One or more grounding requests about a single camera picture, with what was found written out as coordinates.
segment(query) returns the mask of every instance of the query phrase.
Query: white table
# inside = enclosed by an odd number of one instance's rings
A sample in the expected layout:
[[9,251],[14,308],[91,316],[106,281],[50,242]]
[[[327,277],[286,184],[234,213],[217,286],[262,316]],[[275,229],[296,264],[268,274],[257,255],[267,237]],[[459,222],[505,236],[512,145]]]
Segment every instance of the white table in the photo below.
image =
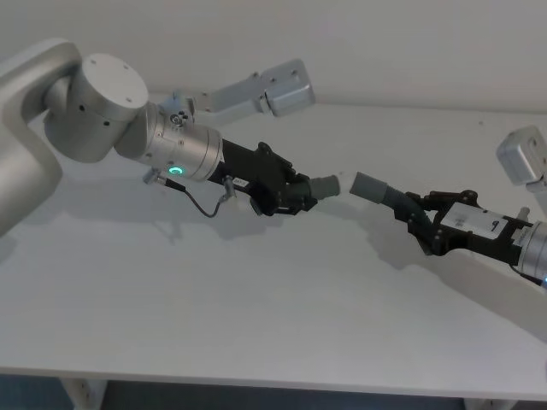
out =
[[[469,188],[536,220],[495,157],[529,124],[547,133],[538,115],[318,105],[223,131],[309,175]],[[115,153],[62,165],[57,193],[0,240],[0,372],[547,400],[543,291],[469,253],[426,258],[389,209],[340,197],[208,220]],[[187,185],[206,208],[221,193]]]

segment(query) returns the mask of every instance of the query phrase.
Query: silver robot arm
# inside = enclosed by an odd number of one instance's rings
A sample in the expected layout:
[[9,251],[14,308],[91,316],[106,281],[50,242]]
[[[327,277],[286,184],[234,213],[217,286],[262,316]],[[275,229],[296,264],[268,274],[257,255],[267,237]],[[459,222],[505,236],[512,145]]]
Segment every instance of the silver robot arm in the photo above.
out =
[[[263,75],[255,73],[210,94],[177,92],[159,105],[148,98],[144,81],[128,64],[105,54],[82,60],[66,40],[44,41],[4,61],[0,65],[0,236],[47,199],[62,177],[53,153],[27,126],[47,110],[47,138],[73,160],[97,162],[115,148],[151,167],[148,182],[182,191],[183,185],[162,175],[211,179],[225,185],[227,195],[233,195],[233,180],[237,184],[243,181],[238,177],[245,177],[248,180],[235,189],[255,196],[261,212],[280,212],[284,203],[276,199],[272,205],[273,196],[285,183],[300,180],[290,163],[264,149],[253,153],[224,142],[214,128],[198,122],[226,123],[256,112],[281,116],[313,104],[314,93],[301,61],[289,61]],[[261,155],[273,160],[262,161]],[[250,165],[234,163],[240,160]],[[287,209],[297,212],[289,206],[282,210]]]

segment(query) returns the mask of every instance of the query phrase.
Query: white wall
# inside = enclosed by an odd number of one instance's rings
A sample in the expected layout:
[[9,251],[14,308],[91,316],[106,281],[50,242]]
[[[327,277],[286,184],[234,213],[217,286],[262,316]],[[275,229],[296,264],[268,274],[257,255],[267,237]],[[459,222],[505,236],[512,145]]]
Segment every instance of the white wall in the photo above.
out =
[[154,91],[210,88],[296,56],[330,103],[547,111],[543,0],[19,0],[0,56],[65,37]]
[[[495,158],[530,123],[547,131],[543,116],[319,105],[224,131],[309,175],[470,188],[536,219]],[[547,400],[543,291],[468,253],[426,258],[389,209],[345,196],[208,220],[115,154],[62,165],[58,192],[0,240],[0,371]],[[221,193],[188,186],[208,208]]]

